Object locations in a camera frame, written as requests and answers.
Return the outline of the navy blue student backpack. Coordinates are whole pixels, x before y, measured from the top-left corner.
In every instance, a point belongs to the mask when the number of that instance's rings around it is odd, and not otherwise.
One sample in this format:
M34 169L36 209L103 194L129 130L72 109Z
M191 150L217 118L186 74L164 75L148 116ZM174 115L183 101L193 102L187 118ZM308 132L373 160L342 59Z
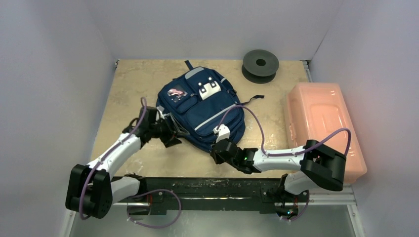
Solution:
M204 152L211 152L211 146L216 141L213 129L219 123L229 128L231 140L239 142L246 125L243 109L234 108L235 105L245 105L237 91L216 70L193 67L188 60L185 64L189 71L161 89L156 106L164 115L172 114L190 133L182 138ZM187 95L179 100L167 96L171 88L186 91Z

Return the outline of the pink eraser stick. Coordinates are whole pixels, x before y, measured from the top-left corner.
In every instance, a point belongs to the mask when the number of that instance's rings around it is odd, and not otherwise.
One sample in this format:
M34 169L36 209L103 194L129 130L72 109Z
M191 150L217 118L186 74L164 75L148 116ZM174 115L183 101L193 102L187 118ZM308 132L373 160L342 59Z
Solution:
M177 98L178 100L181 98L181 97L184 97L184 96L186 96L187 95L187 92L186 91L183 91L183 90L179 90L179 89L176 89L176 88L171 88L171 89L169 89L168 91L167 91L167 96L170 96L170 97L175 97L175 98Z

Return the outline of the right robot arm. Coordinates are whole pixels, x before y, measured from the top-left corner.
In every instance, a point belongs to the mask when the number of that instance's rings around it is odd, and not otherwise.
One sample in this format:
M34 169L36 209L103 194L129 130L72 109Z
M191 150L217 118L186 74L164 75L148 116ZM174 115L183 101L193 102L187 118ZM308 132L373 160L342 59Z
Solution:
M343 189L346 156L316 140L264 153L258 148L241 149L232 140L223 139L213 145L210 155L216 164L227 163L245 174L291 170L277 188L284 201L316 187L335 192Z

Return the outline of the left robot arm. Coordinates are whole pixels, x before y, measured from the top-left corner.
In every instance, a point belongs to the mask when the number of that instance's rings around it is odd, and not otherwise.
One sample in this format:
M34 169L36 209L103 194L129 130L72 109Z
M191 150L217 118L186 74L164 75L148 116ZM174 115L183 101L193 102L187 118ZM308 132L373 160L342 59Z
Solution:
M155 107L143 107L139 116L122 130L116 142L102 155L86 165L77 164L70 172L65 207L76 211L82 220L103 218L112 204L126 198L141 202L147 188L140 177L127 175L116 178L116 172L152 139L159 139L168 148L181 144L176 127L169 116Z

